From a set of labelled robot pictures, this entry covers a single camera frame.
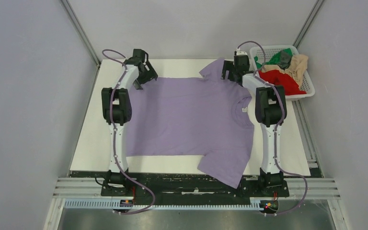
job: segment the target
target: wall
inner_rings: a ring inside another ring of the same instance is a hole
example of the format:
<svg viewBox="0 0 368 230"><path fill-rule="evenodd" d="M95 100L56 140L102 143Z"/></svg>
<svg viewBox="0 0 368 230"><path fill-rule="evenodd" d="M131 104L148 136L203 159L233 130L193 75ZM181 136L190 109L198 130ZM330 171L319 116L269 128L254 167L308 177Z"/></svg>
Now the wall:
<svg viewBox="0 0 368 230"><path fill-rule="evenodd" d="M69 0L97 52L233 58L240 43L292 44L315 0ZM242 47L249 50L250 45Z"/></svg>
<svg viewBox="0 0 368 230"><path fill-rule="evenodd" d="M368 1L326 1L299 48L316 95L304 100L321 166L352 229L368 229Z"/></svg>
<svg viewBox="0 0 368 230"><path fill-rule="evenodd" d="M0 0L0 230L42 229L95 73L58 0Z"/></svg>

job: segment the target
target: table top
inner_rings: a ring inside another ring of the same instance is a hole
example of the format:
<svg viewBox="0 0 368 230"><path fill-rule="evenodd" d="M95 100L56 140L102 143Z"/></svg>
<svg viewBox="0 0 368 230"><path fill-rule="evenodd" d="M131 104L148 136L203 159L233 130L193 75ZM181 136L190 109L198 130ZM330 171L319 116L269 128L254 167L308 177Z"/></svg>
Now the table top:
<svg viewBox="0 0 368 230"><path fill-rule="evenodd" d="M214 59L151 59L150 62L159 77L188 78L200 77L199 71ZM101 90L114 87L120 78L121 65L104 60L88 105L80 138L71 163L72 171L107 171L110 160L109 127L102 115ZM263 136L260 124L254 116L254 97L248 106L248 115L254 124L253 147L244 175L259 175L263 159ZM287 101L285 119L280 139L280 160L282 168L292 173L310 175L302 144L296 115L291 101ZM204 174L197 169L203 156L134 156L127 157L129 172L135 173L188 173Z"/></svg>

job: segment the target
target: gray floor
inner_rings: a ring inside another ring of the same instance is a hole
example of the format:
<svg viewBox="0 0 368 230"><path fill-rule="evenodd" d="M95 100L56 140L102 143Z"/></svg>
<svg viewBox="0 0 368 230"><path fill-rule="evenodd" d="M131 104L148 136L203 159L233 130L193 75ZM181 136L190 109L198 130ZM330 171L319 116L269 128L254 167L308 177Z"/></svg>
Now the gray floor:
<svg viewBox="0 0 368 230"><path fill-rule="evenodd" d="M294 201L280 201L280 210ZM65 209L59 230L334 230L328 203L307 201L292 213L264 217L256 211L150 210L119 216L111 210Z"/></svg>

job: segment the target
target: purple fabric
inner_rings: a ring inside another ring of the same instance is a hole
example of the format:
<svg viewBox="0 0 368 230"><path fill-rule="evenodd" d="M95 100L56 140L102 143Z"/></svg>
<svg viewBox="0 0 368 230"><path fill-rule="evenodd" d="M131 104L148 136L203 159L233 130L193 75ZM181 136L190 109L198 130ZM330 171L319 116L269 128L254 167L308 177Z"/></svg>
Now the purple fabric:
<svg viewBox="0 0 368 230"><path fill-rule="evenodd" d="M128 156L204 155L198 169L236 188L252 151L247 89L221 80L223 59L201 78L158 78L129 91Z"/></svg>

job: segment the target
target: white plastic basket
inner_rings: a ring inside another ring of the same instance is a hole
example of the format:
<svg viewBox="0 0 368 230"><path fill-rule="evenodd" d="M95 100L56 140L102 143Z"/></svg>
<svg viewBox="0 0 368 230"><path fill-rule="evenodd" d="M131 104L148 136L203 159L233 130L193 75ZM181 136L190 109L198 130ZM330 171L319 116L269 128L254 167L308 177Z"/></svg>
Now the white plastic basket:
<svg viewBox="0 0 368 230"><path fill-rule="evenodd" d="M276 53L280 52L283 49L290 48L293 52L293 55L299 54L297 49L294 46L287 46L287 45L277 45L277 46L263 46L264 52L266 53L266 61L269 61L272 56L274 56ZM250 55L252 57L252 64L253 68L257 69L256 62L254 61L254 57L257 56L259 59L257 62L263 63L263 52L258 46L255 46L250 49ZM288 100L298 100L304 97L311 97L315 94L314 85L312 84L311 78L308 75L308 72L304 72L304 78L302 80L302 85L300 87L301 90L304 90L307 92L307 94L296 94L296 95L289 95L286 96L286 99Z"/></svg>

